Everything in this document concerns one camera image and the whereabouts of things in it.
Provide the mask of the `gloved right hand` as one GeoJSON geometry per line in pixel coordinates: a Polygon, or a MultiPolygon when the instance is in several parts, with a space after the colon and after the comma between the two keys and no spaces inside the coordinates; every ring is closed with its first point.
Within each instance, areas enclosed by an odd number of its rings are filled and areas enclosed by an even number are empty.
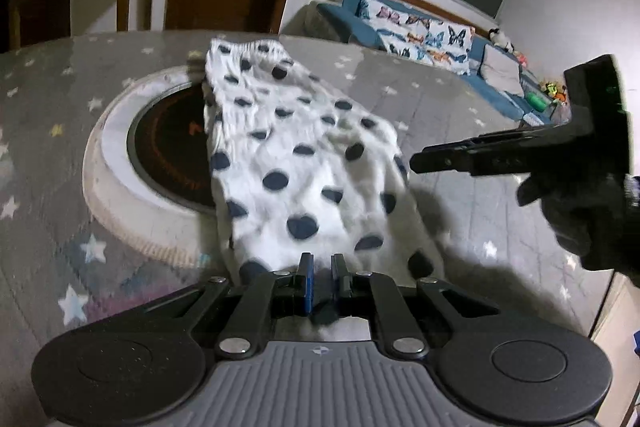
{"type": "Polygon", "coordinates": [[[639,284],[639,179],[582,178],[552,186],[530,176],[516,192],[518,205],[540,202],[559,245],[588,271],[614,270],[639,284]]]}

